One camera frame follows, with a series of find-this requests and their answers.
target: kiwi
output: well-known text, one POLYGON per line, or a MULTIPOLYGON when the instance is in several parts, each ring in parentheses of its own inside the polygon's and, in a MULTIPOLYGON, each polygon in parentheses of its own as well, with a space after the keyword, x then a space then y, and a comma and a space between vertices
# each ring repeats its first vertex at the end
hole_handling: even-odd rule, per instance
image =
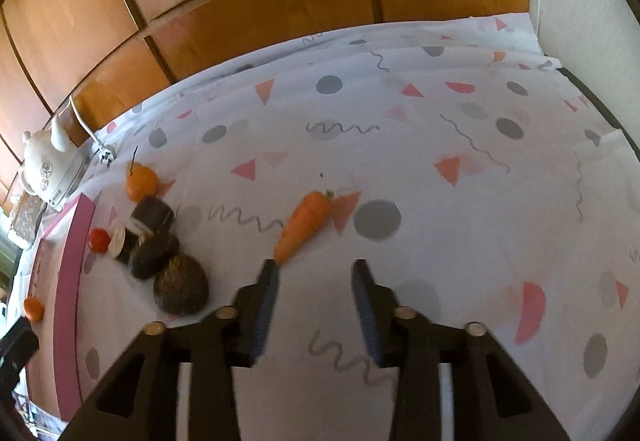
POLYGON ((209 300, 209 281, 198 261, 189 255, 176 255, 156 275, 154 299, 170 315, 193 315, 209 300))
POLYGON ((133 251, 129 257, 129 271, 133 277, 145 280, 158 273, 178 251, 178 238, 168 231, 158 231, 133 251))

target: black object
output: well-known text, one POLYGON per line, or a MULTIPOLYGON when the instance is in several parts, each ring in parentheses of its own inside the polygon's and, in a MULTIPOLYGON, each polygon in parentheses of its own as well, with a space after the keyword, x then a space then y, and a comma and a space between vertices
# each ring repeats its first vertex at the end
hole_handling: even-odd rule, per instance
POLYGON ((200 262, 189 255, 170 259, 154 280, 154 300, 170 315, 202 311, 209 300, 209 280, 200 262))
POLYGON ((174 211, 164 201, 146 196, 133 209, 131 220, 142 230, 156 233, 169 229, 174 221, 174 211))
POLYGON ((486 327, 433 324, 376 285, 366 261, 351 278, 369 355, 399 367, 393 441, 440 441, 439 363, 450 363, 454 438, 459 441, 569 441, 569 436, 486 327))
POLYGON ((168 231, 158 233, 144 239, 129 257, 129 271, 139 280, 156 275, 180 251, 180 241, 168 231))
POLYGON ((18 318, 0 339, 0 401, 13 403, 12 392, 20 381, 20 371, 39 348, 38 337, 25 317, 18 318))
POLYGON ((115 361, 60 441, 174 441, 178 364, 191 362, 189 439, 238 441, 231 367, 262 354, 278 292, 278 266, 266 261, 232 306, 202 322, 165 329, 154 322, 115 361))

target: squiggly line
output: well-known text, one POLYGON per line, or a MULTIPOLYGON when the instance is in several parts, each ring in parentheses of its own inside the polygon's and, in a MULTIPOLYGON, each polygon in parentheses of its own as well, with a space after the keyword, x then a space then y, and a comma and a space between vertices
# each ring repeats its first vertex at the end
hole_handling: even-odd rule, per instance
POLYGON ((336 342, 335 340, 329 340, 328 342, 326 342, 326 344, 315 349, 314 346, 316 345, 316 341, 318 341, 319 337, 320 329, 317 329, 314 337, 311 339, 311 342, 307 347, 307 352, 313 357, 318 357, 324 355, 329 349, 335 347, 336 353, 334 358, 334 371, 336 373, 347 373, 357 365, 363 363, 364 371, 362 373, 362 381, 365 385, 367 385, 367 387, 377 387, 385 381, 391 381, 392 383, 396 382, 395 377, 391 376, 390 374, 384 374, 383 376, 371 379, 371 360, 369 360, 369 358, 364 355, 356 356, 355 358, 353 358, 353 360, 346 362, 344 365, 341 365, 340 361, 342 360, 342 356, 344 355, 344 348, 342 347, 342 344, 340 342, 336 342))
POLYGON ((582 210, 580 209, 580 205, 584 202, 584 199, 582 198, 582 190, 580 188, 580 183, 582 183, 582 163, 580 162, 580 158, 578 157, 578 154, 574 152, 575 158, 578 162, 578 174, 580 174, 580 178, 578 179, 578 182, 575 183, 576 188, 578 188, 578 195, 580 196, 580 198, 576 201, 575 203, 575 209, 578 210, 578 213, 580 214, 580 217, 577 218, 576 220, 579 223, 584 222, 584 215, 582 215, 582 210))
POLYGON ((224 223, 229 217, 231 217, 232 214, 237 213, 238 214, 238 224, 240 226, 244 226, 244 225, 249 224, 250 222, 255 221, 255 223, 258 226, 258 231, 260 233, 266 233, 267 231, 271 230, 271 228, 273 228, 276 225, 281 227, 281 228, 284 228, 284 223, 281 220, 279 220, 279 218, 274 218, 266 228, 262 227, 262 223, 260 221, 260 217, 258 217, 257 215, 252 215, 251 217, 247 217, 247 218, 243 219, 242 218, 242 208, 240 208, 239 206, 234 206, 233 208, 231 208, 229 210, 228 214, 225 215, 225 205, 224 204, 219 204, 218 206, 216 206, 215 210, 214 210, 213 206, 210 207, 210 209, 209 209, 209 220, 215 218, 216 215, 218 215, 218 212, 220 212, 219 219, 220 219, 221 223, 224 223))
POLYGON ((305 36, 302 39, 302 45, 308 46, 311 42, 313 42, 316 39, 316 37, 321 37, 323 34, 324 33, 316 33, 313 35, 305 36))
POLYGON ((384 58, 382 57, 382 55, 379 55, 378 53, 374 53, 373 51, 369 51, 369 53, 371 53, 372 55, 377 56, 378 58, 380 58, 380 59, 378 60, 378 63, 376 64, 376 67, 377 67, 378 69, 380 69, 381 71, 389 72, 389 69, 387 69, 386 67, 381 67, 382 60, 384 59, 384 58))
POLYGON ((494 164, 497 164, 498 166, 503 167, 505 170, 507 170, 507 173, 511 172, 511 167, 505 163, 501 163, 500 161, 495 160, 495 158, 491 155, 491 152, 489 152, 488 150, 485 150, 483 148, 478 148, 476 147, 476 145, 474 144, 474 141, 468 137, 468 135, 463 134, 462 131, 460 131, 459 127, 457 126, 455 121, 451 121, 450 119, 447 119, 446 117, 444 117, 442 114, 440 114, 440 117, 444 120, 449 122, 450 124, 452 124, 455 129, 456 132, 458 132, 458 134, 460 134, 462 137, 466 137, 466 140, 468 140, 469 144, 471 145, 471 148, 473 150, 475 150, 476 152, 481 152, 483 153, 485 156, 487 156, 491 161, 494 162, 494 164))
POLYGON ((378 125, 371 125, 367 130, 363 130, 360 128, 359 125, 351 125, 349 128, 345 129, 341 123, 334 123, 332 124, 329 129, 327 130, 326 125, 324 124, 324 121, 321 121, 319 123, 316 123, 315 125, 313 125, 313 127, 309 128, 310 123, 306 124, 306 131, 307 132, 313 132, 316 128, 318 128, 319 126, 322 126, 322 133, 323 134, 329 134, 335 127, 340 128, 340 132, 342 132, 343 134, 345 132, 349 132, 350 130, 353 130, 354 128, 358 129, 358 132, 360 132, 361 134, 367 134, 367 132, 371 132, 373 129, 375 130, 380 130, 380 127, 378 125))

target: pink semicircle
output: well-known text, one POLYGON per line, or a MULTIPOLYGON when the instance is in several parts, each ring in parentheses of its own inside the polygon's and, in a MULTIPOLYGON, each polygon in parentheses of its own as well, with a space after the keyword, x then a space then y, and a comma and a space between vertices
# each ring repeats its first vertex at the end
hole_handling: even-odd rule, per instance
POLYGON ((525 282, 522 295, 522 315, 516 332, 516 344, 521 345, 532 339, 545 316, 546 296, 538 284, 525 282))

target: pink board edge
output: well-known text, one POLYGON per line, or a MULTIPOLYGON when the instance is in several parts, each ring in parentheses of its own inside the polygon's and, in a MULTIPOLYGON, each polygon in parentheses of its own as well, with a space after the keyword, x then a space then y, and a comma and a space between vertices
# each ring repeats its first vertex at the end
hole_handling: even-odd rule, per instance
POLYGON ((53 373, 60 419, 69 421, 82 404, 76 356, 76 313, 82 259, 95 204, 80 194, 60 262, 53 316, 53 373))

